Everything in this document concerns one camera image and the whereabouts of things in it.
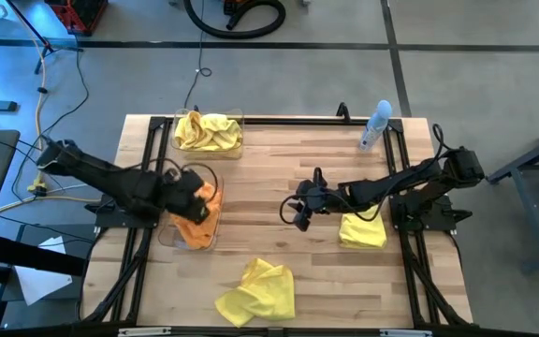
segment water bottle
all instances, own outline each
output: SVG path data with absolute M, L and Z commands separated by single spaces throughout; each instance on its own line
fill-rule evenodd
M 365 125 L 365 131 L 359 142 L 361 151 L 369 151 L 373 144 L 380 139 L 384 129 L 388 126 L 388 119 L 392 116 L 392 107 L 387 100 L 381 100 L 375 108 L 375 112 Z

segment black hose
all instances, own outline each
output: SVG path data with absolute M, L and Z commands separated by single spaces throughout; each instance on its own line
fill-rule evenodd
M 230 18 L 230 21 L 228 22 L 228 25 L 226 28 L 228 30 L 234 29 L 234 27 L 239 23 L 239 20 L 244 16 L 244 14 L 249 11 L 251 8 L 257 7 L 257 6 L 270 6 L 274 7 L 278 11 L 278 17 L 276 20 L 269 25 L 265 27 L 261 27 L 258 29 L 254 29 L 251 31 L 246 32 L 227 32 L 222 31 L 219 29 L 215 29 L 211 26 L 208 26 L 206 23 L 204 23 L 195 13 L 195 10 L 193 9 L 193 4 L 191 4 L 191 0 L 183 0 L 184 2 L 184 9 L 186 10 L 186 13 L 191 18 L 193 23 L 203 32 L 213 36 L 213 37 L 220 37 L 220 38 L 226 38 L 226 39 L 246 39 L 246 38 L 255 38 L 255 37 L 262 37 L 265 36 L 276 29 L 280 28 L 280 26 L 284 23 L 284 20 L 286 19 L 286 8 L 284 8 L 284 5 L 278 0 L 249 0 L 244 5 L 240 6 L 239 9 L 237 9 L 236 13 Z

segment wooden tabletop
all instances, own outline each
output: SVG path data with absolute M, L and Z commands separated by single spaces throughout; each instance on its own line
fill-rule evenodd
M 126 116 L 116 165 L 125 167 L 141 161 L 150 118 Z M 411 164 L 433 156 L 427 120 L 402 121 Z M 245 265 L 260 257 L 292 270 L 297 317 L 279 322 L 255 318 L 249 327 L 412 327 L 401 246 L 390 224 L 389 207 L 382 210 L 387 244 L 381 250 L 341 248 L 339 214 L 314 215 L 305 233 L 283 224 L 278 216 L 280 202 L 300 181 L 311 179 L 315 167 L 322 168 L 330 187 L 388 174 L 382 141 L 368 154 L 357 151 L 361 132 L 361 126 L 247 125 L 240 160 L 206 162 L 225 181 L 215 247 L 198 252 L 161 244 L 158 233 L 164 227 L 162 220 L 151 242 L 138 324 L 230 326 L 216 312 L 214 301 L 236 287 Z M 168 157 L 180 156 L 168 146 Z M 93 311 L 116 281 L 126 232 L 111 229 L 96 245 L 84 283 L 83 316 Z M 460 316 L 471 321 L 455 246 L 444 233 L 426 232 L 425 237 L 434 283 Z M 123 315 L 132 287 L 131 281 Z M 423 286 L 417 289 L 422 313 L 428 317 Z

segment clear plastic container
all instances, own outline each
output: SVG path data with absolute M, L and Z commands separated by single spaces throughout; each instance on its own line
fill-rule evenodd
M 241 137 L 240 137 L 240 145 L 227 149 L 227 150 L 219 150 L 219 151 L 204 151 L 196 148 L 191 149 L 181 149 L 181 144 L 176 139 L 176 127 L 178 126 L 178 122 L 181 118 L 186 117 L 189 110 L 187 109 L 180 109 L 176 111 L 176 114 L 174 114 L 174 121 L 172 123 L 172 129 L 171 129 L 171 141 L 170 144 L 172 148 L 175 150 L 175 153 L 178 157 L 181 157 L 182 159 L 186 161 L 192 161 L 192 160 L 213 160 L 213 159 L 240 159 L 242 157 L 242 150 L 243 150 L 243 141 L 244 141 L 244 114 L 242 113 L 242 110 L 240 109 L 234 109 L 230 110 L 228 112 L 201 112 L 201 115 L 205 116 L 211 113 L 221 113 L 226 115 L 228 120 L 234 120 L 237 121 L 237 123 L 240 126 L 241 130 Z
M 211 173 L 203 167 L 189 167 L 190 169 L 194 170 L 205 182 L 214 184 L 214 179 Z M 217 237 L 217 233 L 220 227 L 220 219 L 222 217 L 222 207 L 224 206 L 224 179 L 221 175 L 217 176 L 217 185 L 215 186 L 217 189 L 217 192 L 215 194 L 215 197 L 213 197 L 213 200 L 216 200 L 216 202 L 219 202 L 219 211 L 217 212 L 217 219 L 214 219 L 215 228 L 213 233 L 211 234 L 211 237 L 209 238 L 209 241 L 206 242 L 206 244 L 203 244 L 199 247 L 192 247 L 187 243 L 187 240 L 182 236 L 180 230 L 176 227 L 174 224 L 174 221 L 172 220 L 172 216 L 165 212 L 162 215 L 161 223 L 162 227 L 160 228 L 160 232 L 158 234 L 158 240 L 159 243 L 169 246 L 169 247 L 176 247 L 176 248 L 182 248 L 186 250 L 195 250 L 195 251 L 204 251 L 204 250 L 211 250 L 213 246 L 215 245 L 215 238 Z

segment yellow cloth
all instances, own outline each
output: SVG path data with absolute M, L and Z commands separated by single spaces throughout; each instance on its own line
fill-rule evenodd
M 364 218 L 370 218 L 376 209 L 377 205 L 359 214 Z M 341 238 L 341 247 L 344 248 L 382 248 L 386 244 L 386 230 L 382 222 L 382 215 L 367 222 L 359 219 L 353 213 L 343 214 L 338 235 Z
M 190 111 L 178 121 L 174 139 L 181 150 L 229 150 L 240 146 L 242 129 L 237 121 L 228 120 L 223 114 L 201 116 L 197 111 Z
M 286 266 L 273 267 L 261 258 L 249 262 L 240 286 L 215 301 L 215 308 L 237 327 L 254 316 L 269 320 L 295 317 L 295 283 Z

